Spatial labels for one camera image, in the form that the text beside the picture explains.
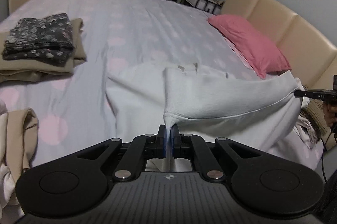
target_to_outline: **headboard panel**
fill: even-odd
[[[275,42],[302,84],[332,88],[333,73],[337,74],[337,48],[295,12],[275,0],[226,0],[221,13],[246,18]]]

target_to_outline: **bed sheet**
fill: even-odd
[[[208,24],[211,14],[165,0],[31,0],[2,22],[0,31],[13,28],[20,18],[56,13],[83,19],[87,63],[75,68],[71,78],[4,83],[0,88],[0,98],[9,110],[31,107],[38,115],[33,166],[118,137],[105,95],[107,72],[152,60],[199,63],[238,79],[259,80]],[[296,142],[288,147],[303,151],[305,145]],[[287,157],[282,149],[274,147],[271,152]],[[316,151],[308,153],[301,163],[317,165]]]

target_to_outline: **bed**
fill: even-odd
[[[238,79],[259,79],[208,24],[211,14],[165,0],[30,0],[0,24],[0,32],[13,28],[20,18],[56,13],[83,19],[87,63],[71,78],[0,87],[0,99],[9,110],[31,107],[39,118],[33,166],[118,137],[105,92],[109,72],[167,61],[200,63]],[[302,17],[275,0],[227,0],[222,13],[247,18],[274,41],[303,84],[331,88],[337,48]],[[315,169],[322,149],[321,142],[308,149],[291,132],[268,152]]]

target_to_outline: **gray ribbed surface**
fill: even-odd
[[[221,184],[206,182],[196,173],[172,175],[143,172],[136,181],[115,185],[104,202],[82,215],[58,220],[27,215],[18,224],[320,223],[312,216],[288,221],[258,217],[238,206]]]

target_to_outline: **nightstand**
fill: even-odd
[[[215,15],[220,14],[222,9],[222,5],[218,5],[213,0],[177,0],[177,3],[192,6]]]

